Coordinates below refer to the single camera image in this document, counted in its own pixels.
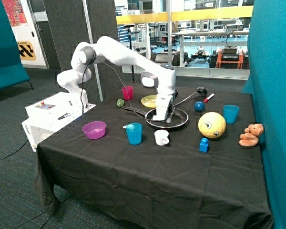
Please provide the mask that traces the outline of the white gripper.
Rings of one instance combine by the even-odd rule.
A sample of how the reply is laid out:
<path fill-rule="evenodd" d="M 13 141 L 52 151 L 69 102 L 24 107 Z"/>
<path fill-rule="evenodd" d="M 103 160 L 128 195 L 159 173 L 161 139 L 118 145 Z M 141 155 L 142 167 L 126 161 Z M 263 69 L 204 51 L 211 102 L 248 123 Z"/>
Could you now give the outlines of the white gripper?
<path fill-rule="evenodd" d="M 168 108 L 172 104 L 173 96 L 167 94 L 158 94 L 156 98 L 156 112 L 152 117 L 153 121 L 164 121 L 168 115 Z"/>

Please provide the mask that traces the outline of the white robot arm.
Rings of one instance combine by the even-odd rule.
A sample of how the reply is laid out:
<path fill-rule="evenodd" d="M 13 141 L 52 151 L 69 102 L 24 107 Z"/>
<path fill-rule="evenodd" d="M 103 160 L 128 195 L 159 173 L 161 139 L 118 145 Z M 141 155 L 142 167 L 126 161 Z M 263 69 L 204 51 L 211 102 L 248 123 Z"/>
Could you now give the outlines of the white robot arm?
<path fill-rule="evenodd" d="M 142 84 L 157 90 L 156 114 L 152 120 L 164 121 L 168 118 L 172 113 L 175 93 L 175 67 L 168 63 L 154 63 L 108 36 L 102 36 L 94 44 L 79 43 L 71 59 L 71 69 L 58 74 L 58 84 L 84 108 L 88 98 L 79 84 L 91 78 L 88 65 L 102 60 L 108 60 L 117 66 L 136 65 L 143 68 Z"/>

